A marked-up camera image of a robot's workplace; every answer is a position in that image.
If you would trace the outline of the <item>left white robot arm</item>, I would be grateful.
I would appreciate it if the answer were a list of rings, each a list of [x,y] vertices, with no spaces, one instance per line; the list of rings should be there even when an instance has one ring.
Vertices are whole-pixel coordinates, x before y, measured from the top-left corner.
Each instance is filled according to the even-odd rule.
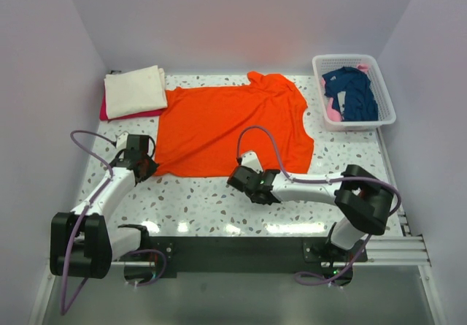
[[[155,140],[149,135],[122,133],[112,143],[117,153],[105,163],[107,172],[89,196],[68,213],[51,220],[50,271],[53,275],[102,279],[112,261],[128,254],[135,261],[151,252],[146,228],[123,225],[111,232],[108,220],[135,186],[154,175]]]

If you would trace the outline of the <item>orange t shirt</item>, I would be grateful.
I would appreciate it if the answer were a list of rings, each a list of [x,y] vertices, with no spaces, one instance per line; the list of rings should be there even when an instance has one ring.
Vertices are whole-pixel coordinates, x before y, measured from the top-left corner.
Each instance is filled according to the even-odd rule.
[[[308,172],[314,140],[304,128],[306,99],[280,74],[249,72],[246,85],[176,88],[159,118],[157,175],[223,177],[253,150],[263,167]]]

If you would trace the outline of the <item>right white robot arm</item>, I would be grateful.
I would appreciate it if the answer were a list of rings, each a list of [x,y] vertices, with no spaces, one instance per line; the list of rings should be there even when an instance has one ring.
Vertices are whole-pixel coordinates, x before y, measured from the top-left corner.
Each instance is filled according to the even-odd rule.
[[[332,225],[328,236],[304,246],[305,257],[329,263],[355,255],[363,245],[363,236],[382,236],[396,197],[394,187],[358,165],[324,177],[239,165],[227,184],[256,204],[300,201],[339,208],[344,217]]]

